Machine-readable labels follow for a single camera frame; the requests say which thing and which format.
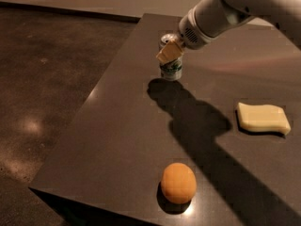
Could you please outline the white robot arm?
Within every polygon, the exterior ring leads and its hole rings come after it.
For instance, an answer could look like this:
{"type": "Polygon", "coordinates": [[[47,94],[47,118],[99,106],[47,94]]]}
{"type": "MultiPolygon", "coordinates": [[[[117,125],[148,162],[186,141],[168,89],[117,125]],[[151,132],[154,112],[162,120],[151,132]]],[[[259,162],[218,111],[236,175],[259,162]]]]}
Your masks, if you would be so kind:
{"type": "Polygon", "coordinates": [[[227,30],[260,18],[275,26],[296,47],[301,47],[301,0],[201,0],[181,19],[177,37],[156,58],[165,65],[197,50],[227,30]]]}

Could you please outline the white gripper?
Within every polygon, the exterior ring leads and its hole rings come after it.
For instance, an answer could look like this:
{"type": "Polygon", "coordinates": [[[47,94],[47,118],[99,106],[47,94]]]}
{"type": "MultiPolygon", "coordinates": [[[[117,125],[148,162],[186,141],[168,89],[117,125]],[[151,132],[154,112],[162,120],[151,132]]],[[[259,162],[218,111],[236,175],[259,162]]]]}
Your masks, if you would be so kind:
{"type": "MultiPolygon", "coordinates": [[[[185,46],[197,50],[215,40],[219,34],[218,16],[217,8],[191,8],[179,23],[179,32],[185,46]]],[[[167,64],[182,54],[182,47],[175,40],[170,40],[156,58],[161,64],[167,64]]]]}

